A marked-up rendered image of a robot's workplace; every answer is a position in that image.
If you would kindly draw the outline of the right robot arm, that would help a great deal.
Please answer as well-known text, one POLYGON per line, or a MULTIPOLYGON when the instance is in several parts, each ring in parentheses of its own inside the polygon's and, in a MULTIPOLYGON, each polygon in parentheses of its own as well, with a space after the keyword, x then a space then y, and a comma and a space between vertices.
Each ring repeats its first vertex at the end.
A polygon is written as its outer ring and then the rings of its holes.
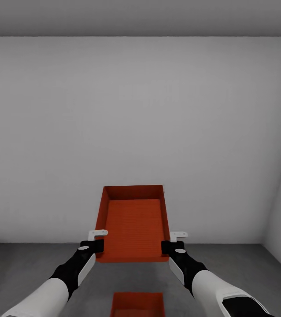
POLYGON ((170 232, 161 242, 163 254, 170 254, 171 271, 189 289, 206 317, 274 317, 252 296, 220 279, 184 250, 187 232, 170 232))

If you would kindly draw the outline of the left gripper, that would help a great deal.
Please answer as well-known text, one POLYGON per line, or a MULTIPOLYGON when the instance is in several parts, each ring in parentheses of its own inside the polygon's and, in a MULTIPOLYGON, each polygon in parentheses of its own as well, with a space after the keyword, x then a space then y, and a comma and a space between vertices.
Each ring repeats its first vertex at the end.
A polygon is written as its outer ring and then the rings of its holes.
POLYGON ((95 247, 95 253, 103 252, 104 251, 104 239, 95 240, 95 241, 81 241, 80 247, 83 245, 91 244, 95 247))

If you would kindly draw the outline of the storage box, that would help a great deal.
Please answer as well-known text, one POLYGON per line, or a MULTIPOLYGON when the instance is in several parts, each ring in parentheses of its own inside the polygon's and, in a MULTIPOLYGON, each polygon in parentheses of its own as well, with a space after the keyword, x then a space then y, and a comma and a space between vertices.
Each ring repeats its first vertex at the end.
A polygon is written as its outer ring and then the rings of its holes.
POLYGON ((104 186, 95 230, 105 229, 99 263, 167 262, 170 240, 163 185, 104 186))
POLYGON ((158 311, 159 317, 166 317, 162 293, 116 292, 113 297, 110 317, 115 317, 118 311, 142 314, 151 311, 152 315, 158 311))

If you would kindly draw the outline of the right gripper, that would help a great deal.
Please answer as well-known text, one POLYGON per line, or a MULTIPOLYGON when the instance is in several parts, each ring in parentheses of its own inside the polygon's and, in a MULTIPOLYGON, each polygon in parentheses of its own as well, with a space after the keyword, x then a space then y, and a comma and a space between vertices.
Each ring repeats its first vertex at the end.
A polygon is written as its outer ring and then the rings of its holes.
POLYGON ((164 240, 161 242, 161 248, 163 254, 170 254, 170 249, 173 246, 179 246, 184 249, 184 242, 183 241, 177 241, 176 243, 171 243, 168 240, 164 240))

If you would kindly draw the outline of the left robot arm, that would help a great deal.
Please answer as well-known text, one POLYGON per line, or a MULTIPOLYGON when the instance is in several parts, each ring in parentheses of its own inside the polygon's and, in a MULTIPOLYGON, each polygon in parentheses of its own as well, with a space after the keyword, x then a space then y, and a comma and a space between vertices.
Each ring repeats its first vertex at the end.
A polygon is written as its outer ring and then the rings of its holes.
POLYGON ((95 253, 104 251, 104 239, 108 231, 90 230, 87 241, 80 242, 73 257, 59 265, 54 274, 37 290, 12 307, 1 317, 59 317, 65 305, 95 264, 95 253))

